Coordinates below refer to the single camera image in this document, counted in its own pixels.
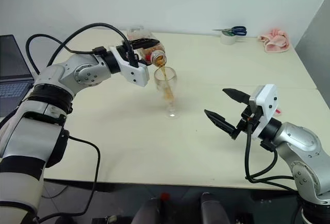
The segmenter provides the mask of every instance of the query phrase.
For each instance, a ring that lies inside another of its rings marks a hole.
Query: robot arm
[[[154,39],[131,42],[133,49],[158,44]],[[43,189],[43,172],[64,154],[69,132],[64,129],[72,100],[84,88],[121,73],[127,81],[145,86],[149,72],[143,62],[131,65],[125,45],[72,55],[47,67],[33,92],[0,127],[0,223],[31,223]]]
[[[298,193],[302,198],[305,223],[327,223],[330,213],[330,157],[322,149],[319,138],[310,130],[291,123],[281,123],[272,116],[277,108],[276,86],[260,86],[250,96],[235,89],[224,89],[232,99],[245,103],[246,109],[237,127],[222,116],[205,110],[206,115],[233,139],[252,124],[252,138],[260,138],[260,145],[278,154],[290,167]]]

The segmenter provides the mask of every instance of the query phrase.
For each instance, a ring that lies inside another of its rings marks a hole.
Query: laptop
[[[0,117],[14,110],[34,78],[13,35],[0,36]]]

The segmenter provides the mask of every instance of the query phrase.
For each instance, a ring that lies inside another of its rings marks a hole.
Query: table
[[[245,106],[226,96],[223,88],[252,93],[259,84],[277,84],[282,109],[277,118],[313,130],[330,153],[329,109],[293,49],[266,54],[262,44],[252,38],[224,46],[214,36],[155,35],[166,47],[168,66],[177,71],[178,119],[165,117],[165,105],[152,77],[141,88],[116,74],[79,92],[73,101],[74,111],[65,128],[72,136],[89,140],[100,148],[99,182],[272,188],[244,179],[246,135],[231,140],[203,112],[204,109],[218,112],[228,122],[237,124]],[[69,47],[89,50],[119,41],[110,31],[91,29]],[[56,62],[69,55],[63,51]],[[149,69],[152,75],[155,68]],[[259,143],[254,141],[251,149],[252,173],[272,161],[272,154]],[[45,178],[92,181],[95,165],[93,148],[69,141],[62,161],[48,168]],[[290,170],[279,159],[267,175],[290,175]],[[281,183],[294,187],[293,182]]]

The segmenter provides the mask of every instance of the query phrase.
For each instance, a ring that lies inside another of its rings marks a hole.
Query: pink towel
[[[263,42],[267,53],[282,53],[287,51],[290,45],[287,33],[279,29],[273,29],[267,35],[258,36],[258,40]]]

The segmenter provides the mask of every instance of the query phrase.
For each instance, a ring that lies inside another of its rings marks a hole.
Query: laptop screen
[[[0,36],[0,80],[31,77],[14,36]]]

